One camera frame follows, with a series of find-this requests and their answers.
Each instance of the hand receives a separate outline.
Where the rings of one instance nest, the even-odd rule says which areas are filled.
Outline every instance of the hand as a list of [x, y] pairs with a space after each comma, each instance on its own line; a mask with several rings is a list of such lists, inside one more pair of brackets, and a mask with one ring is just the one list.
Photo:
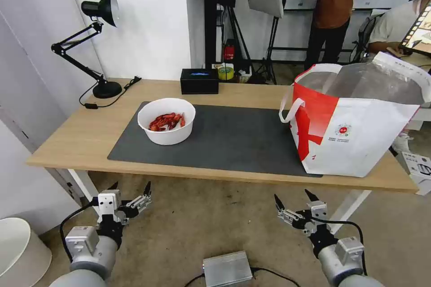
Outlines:
[[401, 43], [398, 42], [391, 42], [391, 43], [387, 43], [387, 47], [392, 48], [393, 50], [395, 50], [396, 52], [402, 54], [402, 49], [400, 48]]

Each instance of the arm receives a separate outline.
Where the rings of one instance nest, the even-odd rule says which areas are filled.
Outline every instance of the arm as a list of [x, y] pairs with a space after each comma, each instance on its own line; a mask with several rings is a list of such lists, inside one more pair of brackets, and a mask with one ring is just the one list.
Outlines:
[[397, 42], [392, 42], [392, 43], [387, 43], [387, 42], [374, 42], [374, 43], [370, 43], [368, 46], [368, 51], [374, 54], [377, 54], [378, 52], [387, 52], [386, 48], [392, 48], [395, 51], [399, 51], [398, 46], [400, 45], [400, 43]]
[[377, 20], [373, 28], [373, 31], [369, 36], [369, 45], [368, 45], [369, 52], [375, 53], [375, 54], [377, 54], [378, 52], [386, 52], [387, 47], [391, 47], [397, 50], [398, 45], [400, 43], [388, 42], [392, 32], [392, 29], [391, 29], [392, 19], [393, 19], [392, 14], [390, 11], [388, 11]]

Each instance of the concrete floor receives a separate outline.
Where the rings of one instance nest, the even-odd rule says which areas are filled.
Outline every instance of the concrete floor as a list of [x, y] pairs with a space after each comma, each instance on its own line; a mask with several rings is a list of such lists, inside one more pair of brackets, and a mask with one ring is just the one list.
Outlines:
[[[301, 67], [294, 67], [279, 79], [291, 82], [298, 70]], [[415, 138], [412, 151], [431, 156], [430, 124], [411, 135]], [[203, 258], [239, 250], [247, 252], [251, 266], [288, 275], [302, 287], [328, 285], [308, 239], [277, 218], [273, 194], [278, 194], [286, 207], [303, 209], [307, 202], [304, 187], [98, 172], [91, 172], [90, 177], [99, 190], [118, 180], [124, 199], [142, 193], [147, 181], [152, 181], [153, 203], [124, 230], [110, 286], [181, 287], [201, 274]], [[328, 203], [330, 212], [347, 193], [320, 187], [308, 189]], [[431, 195], [376, 191], [367, 198], [352, 220], [364, 232], [370, 276], [388, 287], [430, 285], [430, 213]], [[66, 232], [74, 225], [95, 222], [95, 213], [89, 209], [72, 219]], [[352, 235], [357, 233], [348, 226], [337, 234]], [[42, 239], [53, 252], [53, 263], [36, 287], [49, 286], [68, 272], [58, 231], [54, 229]], [[205, 286], [204, 280], [193, 286]], [[251, 286], [293, 284], [258, 272]]]

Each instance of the shopping bag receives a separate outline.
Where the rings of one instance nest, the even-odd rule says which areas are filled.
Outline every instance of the shopping bag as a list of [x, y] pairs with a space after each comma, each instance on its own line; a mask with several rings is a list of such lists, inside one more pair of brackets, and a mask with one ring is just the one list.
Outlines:
[[431, 101], [431, 77], [379, 53], [367, 64], [314, 65], [295, 79], [284, 117], [288, 99], [279, 116], [290, 123], [306, 172], [364, 177], [420, 105]]

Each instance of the red crayfish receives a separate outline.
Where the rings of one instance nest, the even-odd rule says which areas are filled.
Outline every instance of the red crayfish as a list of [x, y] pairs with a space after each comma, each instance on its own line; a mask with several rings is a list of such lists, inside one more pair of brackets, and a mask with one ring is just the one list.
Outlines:
[[168, 113], [158, 116], [154, 121], [150, 123], [148, 127], [151, 131], [165, 131], [172, 130], [176, 125], [180, 123], [181, 128], [185, 126], [184, 113]]

